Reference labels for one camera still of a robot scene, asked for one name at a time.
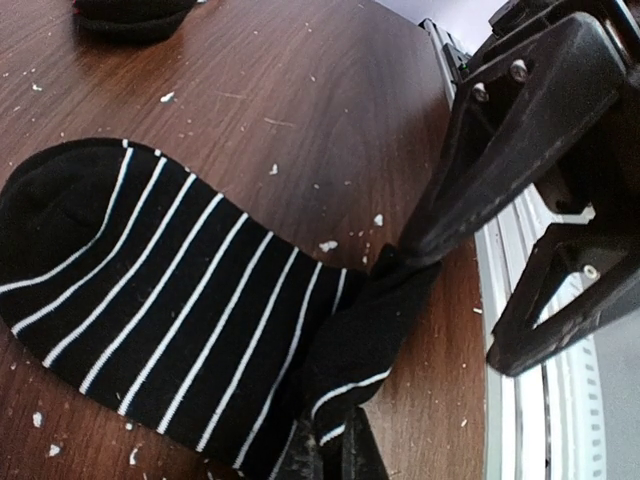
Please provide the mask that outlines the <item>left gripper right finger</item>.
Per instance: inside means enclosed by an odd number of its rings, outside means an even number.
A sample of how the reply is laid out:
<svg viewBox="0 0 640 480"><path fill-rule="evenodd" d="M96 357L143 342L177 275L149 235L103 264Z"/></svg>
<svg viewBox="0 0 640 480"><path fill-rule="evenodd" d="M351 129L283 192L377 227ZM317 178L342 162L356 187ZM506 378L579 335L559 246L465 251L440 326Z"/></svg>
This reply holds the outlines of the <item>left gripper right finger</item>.
<svg viewBox="0 0 640 480"><path fill-rule="evenodd" d="M366 412L356 407L349 414L342 444L342 478L388 480L389 475Z"/></svg>

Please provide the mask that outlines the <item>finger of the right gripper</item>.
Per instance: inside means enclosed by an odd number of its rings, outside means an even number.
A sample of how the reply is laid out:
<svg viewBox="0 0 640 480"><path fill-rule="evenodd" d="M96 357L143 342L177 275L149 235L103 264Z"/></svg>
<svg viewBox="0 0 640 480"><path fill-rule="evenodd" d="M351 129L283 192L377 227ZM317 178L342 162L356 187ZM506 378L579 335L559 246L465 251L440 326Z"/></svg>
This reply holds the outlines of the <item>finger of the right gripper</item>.
<svg viewBox="0 0 640 480"><path fill-rule="evenodd" d="M484 270L484 317L494 319L487 364L516 377L608 325L603 314L639 285L639 217L598 213L587 224L552 223L533 244L516 284L498 256L508 241L521 247L524 221L512 206L508 225ZM573 274L591 284L548 317L543 312Z"/></svg>

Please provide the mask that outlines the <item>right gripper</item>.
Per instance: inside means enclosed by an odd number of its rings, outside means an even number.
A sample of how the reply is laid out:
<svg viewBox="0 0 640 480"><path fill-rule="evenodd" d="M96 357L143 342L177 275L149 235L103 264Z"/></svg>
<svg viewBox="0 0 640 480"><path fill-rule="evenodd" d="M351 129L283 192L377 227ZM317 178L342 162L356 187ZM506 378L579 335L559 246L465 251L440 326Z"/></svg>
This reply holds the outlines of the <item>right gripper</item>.
<svg viewBox="0 0 640 480"><path fill-rule="evenodd" d="M489 23L399 241L417 265L440 260L533 183L543 197L563 192L549 205L558 213L591 204L639 217L639 3L509 1Z"/></svg>

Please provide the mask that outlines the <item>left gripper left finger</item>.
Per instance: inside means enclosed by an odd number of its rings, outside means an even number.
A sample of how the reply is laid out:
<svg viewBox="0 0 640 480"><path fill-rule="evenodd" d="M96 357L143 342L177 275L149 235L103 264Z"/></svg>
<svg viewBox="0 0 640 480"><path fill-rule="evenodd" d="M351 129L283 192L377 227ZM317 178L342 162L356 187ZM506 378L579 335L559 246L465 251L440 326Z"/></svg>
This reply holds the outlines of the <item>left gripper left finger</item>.
<svg viewBox="0 0 640 480"><path fill-rule="evenodd" d="M324 478L322 457L309 421L295 424L291 438L274 465L269 478L274 480L321 480Z"/></svg>

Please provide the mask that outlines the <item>black white striped sock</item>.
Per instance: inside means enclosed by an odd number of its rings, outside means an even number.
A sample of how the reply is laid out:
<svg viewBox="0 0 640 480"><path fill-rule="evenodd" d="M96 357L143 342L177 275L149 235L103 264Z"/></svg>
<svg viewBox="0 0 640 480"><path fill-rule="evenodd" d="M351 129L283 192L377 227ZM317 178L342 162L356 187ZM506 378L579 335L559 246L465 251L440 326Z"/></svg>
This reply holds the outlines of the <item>black white striped sock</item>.
<svg viewBox="0 0 640 480"><path fill-rule="evenodd" d="M439 268L385 246L331 267L161 151L88 138L1 191L1 317L94 401L248 479L289 449L342 475L355 409L389 376Z"/></svg>

